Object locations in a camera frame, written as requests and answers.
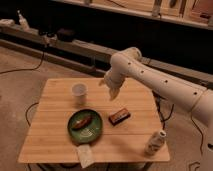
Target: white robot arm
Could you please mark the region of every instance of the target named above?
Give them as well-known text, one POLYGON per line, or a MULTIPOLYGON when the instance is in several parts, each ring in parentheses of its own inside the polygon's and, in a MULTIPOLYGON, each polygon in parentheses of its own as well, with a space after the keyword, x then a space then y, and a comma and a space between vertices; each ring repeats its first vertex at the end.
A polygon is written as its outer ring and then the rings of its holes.
POLYGON ((111 99, 116 98, 125 77, 132 77, 154 92, 170 100, 208 127, 200 171, 213 170, 213 91, 183 79, 147 67, 139 62, 141 52, 128 48, 112 55, 111 68, 102 83, 110 88, 111 99))

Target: white cup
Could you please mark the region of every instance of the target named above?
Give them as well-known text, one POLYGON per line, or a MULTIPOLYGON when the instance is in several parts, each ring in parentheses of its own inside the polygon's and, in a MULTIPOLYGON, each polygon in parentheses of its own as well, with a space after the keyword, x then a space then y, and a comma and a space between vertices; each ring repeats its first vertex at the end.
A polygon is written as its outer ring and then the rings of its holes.
POLYGON ((72 87, 72 94, 75 105, 84 105, 86 103, 87 88, 84 84, 75 84, 72 87))

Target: green plate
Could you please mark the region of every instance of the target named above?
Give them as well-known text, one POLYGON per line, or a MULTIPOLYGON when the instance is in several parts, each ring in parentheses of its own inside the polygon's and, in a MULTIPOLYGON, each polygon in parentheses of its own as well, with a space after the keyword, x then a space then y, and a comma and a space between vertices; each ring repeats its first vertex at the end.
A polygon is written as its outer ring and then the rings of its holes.
POLYGON ((83 109, 74 113, 68 122, 68 132, 72 140, 77 144, 85 144, 95 141, 102 133, 102 119, 100 115, 90 109, 83 109), (84 117, 91 115, 92 121, 85 127, 73 130, 73 125, 83 119, 84 117))

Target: black cable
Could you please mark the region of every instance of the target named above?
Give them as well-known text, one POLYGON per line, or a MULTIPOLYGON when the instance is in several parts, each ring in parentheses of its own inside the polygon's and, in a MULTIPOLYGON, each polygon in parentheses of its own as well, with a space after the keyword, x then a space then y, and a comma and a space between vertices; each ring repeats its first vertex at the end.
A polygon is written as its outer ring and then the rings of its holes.
POLYGON ((29 163, 27 164, 27 167, 28 167, 29 171, 32 171, 29 163))
POLYGON ((171 111, 170 111, 170 113, 169 113, 169 116, 168 116, 166 119, 164 119, 163 122, 168 121, 168 120, 172 117, 172 113, 173 113, 173 111, 174 111, 174 107, 175 107, 175 105, 172 104, 172 108, 171 108, 171 111))
POLYGON ((195 170, 194 170, 194 171, 197 171, 197 169, 199 169, 199 168, 200 168, 200 166, 195 167, 195 170))
POLYGON ((107 164, 106 171, 109 171, 109 168, 110 168, 110 163, 107 164))
POLYGON ((45 168, 43 168, 43 166, 41 164, 36 164, 42 171, 46 171, 45 168))
POLYGON ((71 164, 71 165, 65 165, 65 164, 63 164, 63 163, 60 163, 59 164, 63 169, 72 169, 72 168, 74 168, 74 167, 77 167, 79 164, 78 163, 76 163, 76 164, 71 164))
POLYGON ((200 153, 201 153, 201 155, 203 155, 203 149, 202 149, 202 147, 203 147, 203 140, 204 140, 203 132, 201 131, 200 127, 196 124, 196 122, 193 120, 192 113, 191 113, 191 120, 192 120, 192 123, 194 124, 195 128, 198 130, 198 132, 201 135, 200 153))
POLYGON ((157 111, 158 111, 158 113, 160 115, 161 123, 163 124, 163 129, 165 129, 166 121, 168 121, 172 117, 175 105, 172 104, 172 108, 170 110, 169 116, 167 118, 164 118, 164 114, 161 112, 161 104, 160 104, 161 103, 161 97, 160 96, 156 96, 156 98, 157 98, 157 100, 156 100, 157 111))
POLYGON ((29 119, 28 119, 28 112, 29 112, 29 110, 30 110, 33 106, 35 106, 35 105, 37 105, 37 104, 38 104, 38 102, 31 104, 31 105, 27 108, 27 110, 26 110, 26 112, 25 112, 25 119, 26 119, 26 121, 27 121, 28 126, 31 125, 31 124, 30 124, 30 121, 29 121, 29 119))
POLYGON ((7 74, 7 73, 19 72, 19 71, 34 71, 34 70, 37 70, 42 65, 42 63, 44 61, 44 56, 45 56, 45 50, 43 50, 43 52, 42 52, 42 56, 41 56, 41 60, 40 60, 39 64, 34 68, 14 69, 14 70, 2 71, 2 72, 0 72, 0 74, 7 74))
POLYGON ((121 5, 121 4, 119 4, 119 3, 117 3, 117 2, 115 2, 113 0, 106 0, 106 1, 109 1, 109 2, 115 4, 115 5, 119 6, 119 7, 126 8, 124 5, 121 5))
POLYGON ((194 165, 198 165, 198 166, 195 167, 194 171, 196 171, 198 168, 200 168, 200 163, 199 163, 199 162, 193 162, 193 163, 190 163, 190 164, 188 165, 189 171, 192 170, 192 167, 193 167, 194 165))

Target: concrete floor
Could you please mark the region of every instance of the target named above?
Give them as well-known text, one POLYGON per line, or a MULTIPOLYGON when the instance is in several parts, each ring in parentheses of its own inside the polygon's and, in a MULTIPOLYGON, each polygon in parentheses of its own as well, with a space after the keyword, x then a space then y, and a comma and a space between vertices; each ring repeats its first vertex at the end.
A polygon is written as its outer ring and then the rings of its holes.
MULTIPOLYGON (((17 68, 31 68, 39 63, 39 59, 0 47, 0 72, 17 68)), ((18 155, 28 131, 25 111, 33 103, 39 101, 42 89, 48 78, 91 77, 59 65, 44 62, 37 71, 14 72, 0 75, 0 171, 25 171, 25 164, 17 163, 18 155)), ((162 103, 163 113, 168 113, 171 104, 162 103)), ((35 108, 30 110, 33 117, 35 108)), ((189 115, 175 107, 173 117, 166 125, 167 144, 171 161, 155 163, 150 171, 185 171, 188 164, 200 160, 200 134, 192 125, 189 115)), ((32 164, 32 171, 39 168, 32 164)), ((138 170, 142 164, 112 164, 110 171, 138 170)), ((96 164, 90 169, 105 171, 106 164, 96 164)))

